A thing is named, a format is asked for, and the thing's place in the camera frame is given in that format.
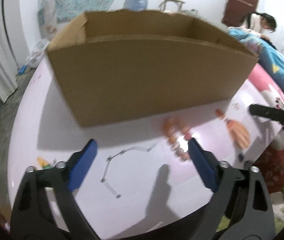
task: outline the woman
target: woman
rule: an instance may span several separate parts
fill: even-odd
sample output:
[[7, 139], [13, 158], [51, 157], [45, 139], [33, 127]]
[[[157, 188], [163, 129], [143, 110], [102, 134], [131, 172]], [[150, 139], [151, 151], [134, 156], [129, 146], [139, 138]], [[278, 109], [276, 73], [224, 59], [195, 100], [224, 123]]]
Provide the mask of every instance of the woman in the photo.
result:
[[269, 41], [269, 38], [263, 35], [263, 32], [264, 30], [274, 32], [276, 27], [276, 20], [273, 16], [267, 13], [252, 12], [241, 20], [241, 27], [239, 27], [239, 29]]

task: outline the wooden door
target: wooden door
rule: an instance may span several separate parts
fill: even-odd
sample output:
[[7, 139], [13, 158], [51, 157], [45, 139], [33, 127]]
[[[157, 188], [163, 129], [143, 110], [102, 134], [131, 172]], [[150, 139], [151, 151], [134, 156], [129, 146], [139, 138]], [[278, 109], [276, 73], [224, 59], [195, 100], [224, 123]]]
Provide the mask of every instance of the wooden door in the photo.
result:
[[254, 12], [257, 5], [258, 0], [228, 0], [222, 22], [227, 26], [238, 27], [241, 19]]

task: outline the blue gripper pad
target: blue gripper pad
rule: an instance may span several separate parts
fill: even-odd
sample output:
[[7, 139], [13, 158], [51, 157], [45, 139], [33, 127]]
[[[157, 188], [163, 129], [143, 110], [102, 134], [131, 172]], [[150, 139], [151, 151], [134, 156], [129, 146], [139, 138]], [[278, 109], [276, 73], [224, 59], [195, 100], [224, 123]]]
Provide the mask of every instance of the blue gripper pad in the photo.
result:
[[217, 166], [219, 164], [215, 156], [208, 151], [204, 151], [199, 143], [192, 138], [189, 142], [189, 156], [198, 171], [206, 188], [216, 192], [218, 190]]
[[70, 191], [74, 191], [80, 188], [83, 180], [85, 179], [88, 170], [90, 169], [92, 162], [97, 154], [97, 143], [91, 139], [82, 151], [74, 153], [68, 160], [72, 162], [75, 158], [77, 161], [73, 164], [72, 169], [69, 171], [68, 188]]

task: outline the plastic bag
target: plastic bag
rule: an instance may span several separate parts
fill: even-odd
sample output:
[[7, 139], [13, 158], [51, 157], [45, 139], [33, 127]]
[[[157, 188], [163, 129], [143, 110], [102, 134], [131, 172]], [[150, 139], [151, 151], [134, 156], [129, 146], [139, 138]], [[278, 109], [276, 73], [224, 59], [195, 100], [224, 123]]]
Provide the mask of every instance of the plastic bag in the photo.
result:
[[38, 22], [41, 34], [50, 41], [57, 33], [57, 18], [55, 0], [42, 0], [38, 11]]
[[148, 0], [125, 0], [123, 8], [131, 11], [144, 11], [147, 9]]
[[45, 49], [48, 46], [49, 41], [47, 39], [40, 40], [34, 47], [31, 55], [27, 57], [25, 65], [30, 68], [37, 68], [45, 54]]

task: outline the pink pillow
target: pink pillow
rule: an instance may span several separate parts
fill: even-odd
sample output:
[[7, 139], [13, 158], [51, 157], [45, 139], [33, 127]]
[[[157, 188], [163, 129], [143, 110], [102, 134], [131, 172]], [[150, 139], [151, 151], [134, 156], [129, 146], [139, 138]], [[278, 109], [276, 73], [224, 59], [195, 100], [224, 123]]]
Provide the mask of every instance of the pink pillow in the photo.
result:
[[248, 80], [261, 92], [271, 107], [284, 109], [284, 93], [260, 64], [255, 65]]

